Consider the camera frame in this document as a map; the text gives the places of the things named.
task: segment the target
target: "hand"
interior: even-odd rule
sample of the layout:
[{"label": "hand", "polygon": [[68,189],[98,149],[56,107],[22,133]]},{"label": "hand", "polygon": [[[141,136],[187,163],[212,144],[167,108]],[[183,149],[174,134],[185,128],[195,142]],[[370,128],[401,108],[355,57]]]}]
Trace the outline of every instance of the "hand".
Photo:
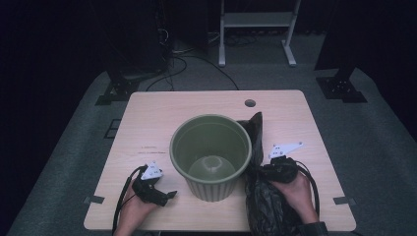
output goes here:
[{"label": "hand", "polygon": [[114,236],[132,235],[132,233],[142,224],[148,214],[157,208],[156,204],[144,203],[141,198],[135,196],[135,192],[132,189],[132,183],[134,181],[135,180],[132,180],[125,195],[125,199],[123,201],[125,204],[123,204],[122,209],[120,210],[119,225],[114,232]]},{"label": "hand", "polygon": [[304,224],[319,222],[319,217],[313,207],[310,181],[305,175],[298,172],[297,177],[288,184],[273,181],[271,183],[297,211]]}]

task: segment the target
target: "wooden table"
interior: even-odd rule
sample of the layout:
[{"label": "wooden table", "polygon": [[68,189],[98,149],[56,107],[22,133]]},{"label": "wooden table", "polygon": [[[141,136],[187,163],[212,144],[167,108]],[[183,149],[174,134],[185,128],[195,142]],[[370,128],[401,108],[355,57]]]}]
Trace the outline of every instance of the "wooden table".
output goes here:
[{"label": "wooden table", "polygon": [[[247,99],[256,102],[245,105]],[[299,90],[168,91],[132,94],[117,136],[108,155],[95,195],[102,204],[91,203],[85,227],[109,230],[126,178],[146,163],[156,161],[164,176],[155,185],[177,196],[153,212],[141,226],[145,230],[249,231],[245,208],[244,180],[227,199],[207,203],[197,199],[169,158],[175,130],[186,120],[202,114],[221,114],[249,120],[258,111],[264,116],[265,160],[273,144],[303,142],[288,156],[302,161],[316,179],[321,220],[329,231],[351,231],[356,227],[349,205],[336,205],[344,197],[304,94]]]}]

